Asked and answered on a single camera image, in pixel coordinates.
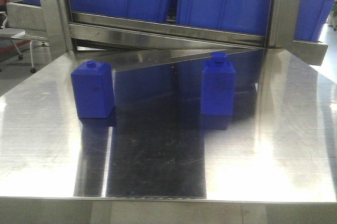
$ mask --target metal table surface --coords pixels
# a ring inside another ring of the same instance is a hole
[[[335,203],[336,84],[286,50],[227,52],[231,118],[200,115],[210,51],[61,56],[0,97],[0,198]],[[76,115],[87,60],[113,66],[107,119]]]

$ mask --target stainless steel table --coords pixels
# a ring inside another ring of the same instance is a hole
[[[336,84],[286,50],[228,50],[234,114],[202,116],[210,52],[65,54],[0,97],[0,222],[336,223]],[[87,60],[113,66],[107,119],[76,115]]]

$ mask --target metal frame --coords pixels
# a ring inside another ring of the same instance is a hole
[[[46,32],[53,58],[65,51],[75,50],[75,41],[79,40],[81,44],[87,41],[88,46],[103,43],[107,46],[153,49],[282,47],[307,63],[319,65],[328,46],[319,42],[295,41],[293,38],[299,3],[300,0],[272,0],[266,36],[71,12],[68,0],[41,0],[40,8],[10,3],[8,11],[13,11],[9,13],[10,17],[22,12],[19,17],[10,19],[10,23],[19,28],[24,25],[30,36],[37,36],[37,31]],[[37,23],[35,15],[27,18],[28,14],[23,13],[38,9],[42,14],[40,12],[36,16],[44,16],[45,29],[43,24]]]

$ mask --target bottle cap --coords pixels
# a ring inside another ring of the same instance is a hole
[[[95,61],[88,61],[86,62],[87,67],[96,67],[96,62]]]
[[[227,61],[227,54],[224,52],[213,52],[212,54],[212,60],[215,63],[224,63]]]

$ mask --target floor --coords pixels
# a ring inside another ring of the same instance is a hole
[[[329,45],[328,51],[325,55],[324,61],[321,66],[312,66],[325,77],[337,83],[337,32],[331,26],[325,25],[320,37],[320,41]],[[10,45],[7,41],[1,41],[0,47]],[[52,61],[51,54],[48,46],[41,46],[38,44],[33,49],[35,68],[37,70],[43,68]],[[15,51],[7,52],[5,55],[0,54],[0,96],[7,91],[23,82],[32,74],[31,57],[29,51],[29,44],[20,47],[23,51],[24,58],[19,61]]]

